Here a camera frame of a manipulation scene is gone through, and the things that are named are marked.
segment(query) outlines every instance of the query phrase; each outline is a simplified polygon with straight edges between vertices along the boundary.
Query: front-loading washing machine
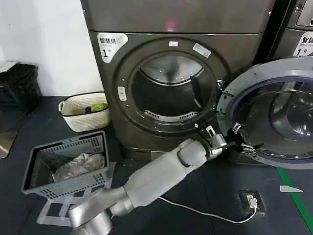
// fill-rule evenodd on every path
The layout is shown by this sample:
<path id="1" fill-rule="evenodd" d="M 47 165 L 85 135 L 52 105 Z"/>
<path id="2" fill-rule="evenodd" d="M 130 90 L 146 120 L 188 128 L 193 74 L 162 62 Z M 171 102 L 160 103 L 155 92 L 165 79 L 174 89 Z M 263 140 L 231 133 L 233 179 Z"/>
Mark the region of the front-loading washing machine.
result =
<path id="1" fill-rule="evenodd" d="M 256 62 L 313 53 L 313 0 L 275 2 Z"/>
<path id="2" fill-rule="evenodd" d="M 201 138 L 222 91 L 251 66 L 273 3 L 82 0 L 114 129 L 129 156 L 152 159 Z"/>

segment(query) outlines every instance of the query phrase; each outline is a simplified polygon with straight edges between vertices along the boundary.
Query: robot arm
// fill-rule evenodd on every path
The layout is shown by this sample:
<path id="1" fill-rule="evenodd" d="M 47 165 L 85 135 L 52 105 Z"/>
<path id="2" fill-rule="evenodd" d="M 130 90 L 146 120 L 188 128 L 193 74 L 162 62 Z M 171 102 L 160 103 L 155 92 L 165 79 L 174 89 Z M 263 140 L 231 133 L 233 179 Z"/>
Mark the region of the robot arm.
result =
<path id="1" fill-rule="evenodd" d="M 89 235 L 108 234 L 112 224 L 106 209 L 109 209 L 113 216 L 122 216 L 134 208 L 149 205 L 182 181 L 191 171 L 219 155 L 222 146 L 226 145 L 223 140 L 213 132 L 211 145 L 204 148 L 199 141 L 188 139 L 171 152 L 134 172 L 123 187 L 101 189 L 83 199 L 68 211 L 73 228 L 83 229 Z"/>

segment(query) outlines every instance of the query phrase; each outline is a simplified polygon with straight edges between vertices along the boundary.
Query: power cord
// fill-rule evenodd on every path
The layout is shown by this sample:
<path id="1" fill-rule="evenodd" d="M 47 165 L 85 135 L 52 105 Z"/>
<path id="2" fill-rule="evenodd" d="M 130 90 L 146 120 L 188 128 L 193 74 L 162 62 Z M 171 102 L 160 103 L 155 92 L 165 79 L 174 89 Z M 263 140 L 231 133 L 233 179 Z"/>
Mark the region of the power cord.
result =
<path id="1" fill-rule="evenodd" d="M 175 202 L 171 202 L 170 200 L 167 200 L 165 199 L 164 197 L 159 197 L 159 199 L 163 200 L 164 202 L 167 202 L 169 204 L 172 204 L 174 206 L 178 206 L 178 207 L 182 207 L 182 208 L 185 208 L 185 209 L 188 209 L 190 211 L 193 211 L 195 213 L 198 213 L 198 214 L 202 214 L 202 215 L 207 215 L 207 216 L 212 216 L 212 217 L 215 217 L 215 218 L 218 218 L 218 219 L 222 219 L 222 220 L 225 220 L 227 222 L 230 222 L 230 223 L 234 223 L 234 224 L 242 224 L 242 223 L 245 223 L 247 221 L 249 221 L 250 219 L 252 219 L 252 217 L 256 214 L 256 208 L 257 208 L 257 201 L 255 198 L 253 199 L 249 199 L 249 204 L 251 205 L 251 207 L 253 208 L 253 213 L 251 216 L 249 216 L 247 219 L 245 220 L 242 220 L 242 221 L 233 221 L 231 219 L 226 219 L 224 217 L 221 217 L 221 216 L 218 216 L 218 215 L 215 215 L 215 214 L 210 214 L 210 213 L 204 213 L 204 212 L 201 212 L 201 211 L 198 211 L 196 209 L 193 209 L 191 207 L 188 207 L 188 206 L 185 206 L 185 205 L 182 205 L 182 204 L 178 204 L 178 203 L 175 203 Z"/>

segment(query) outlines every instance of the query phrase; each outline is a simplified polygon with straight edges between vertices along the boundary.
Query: white basket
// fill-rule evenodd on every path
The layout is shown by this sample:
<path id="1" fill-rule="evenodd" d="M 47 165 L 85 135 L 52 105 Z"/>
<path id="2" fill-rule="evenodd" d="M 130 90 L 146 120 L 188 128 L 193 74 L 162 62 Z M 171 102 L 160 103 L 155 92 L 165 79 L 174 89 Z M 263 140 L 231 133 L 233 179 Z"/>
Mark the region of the white basket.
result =
<path id="1" fill-rule="evenodd" d="M 103 111 L 84 114 L 86 107 L 96 103 L 107 104 L 104 92 L 92 92 L 70 96 L 60 102 L 59 111 L 73 131 L 82 132 L 100 129 L 108 126 L 111 121 L 108 108 Z"/>

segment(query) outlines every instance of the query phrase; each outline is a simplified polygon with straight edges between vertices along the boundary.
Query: floor socket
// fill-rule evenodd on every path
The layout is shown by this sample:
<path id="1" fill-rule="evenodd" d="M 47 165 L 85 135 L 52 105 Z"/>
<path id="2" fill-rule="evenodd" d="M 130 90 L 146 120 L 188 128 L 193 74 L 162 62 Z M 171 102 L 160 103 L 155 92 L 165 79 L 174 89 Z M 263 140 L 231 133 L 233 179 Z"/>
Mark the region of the floor socket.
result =
<path id="1" fill-rule="evenodd" d="M 266 208 L 258 191 L 241 190 L 238 192 L 238 195 L 239 195 L 241 204 L 243 206 L 244 212 L 253 212 L 253 208 L 250 208 L 248 198 L 247 198 L 247 196 L 251 195 L 257 200 L 258 208 L 256 209 L 256 212 L 265 214 Z"/>

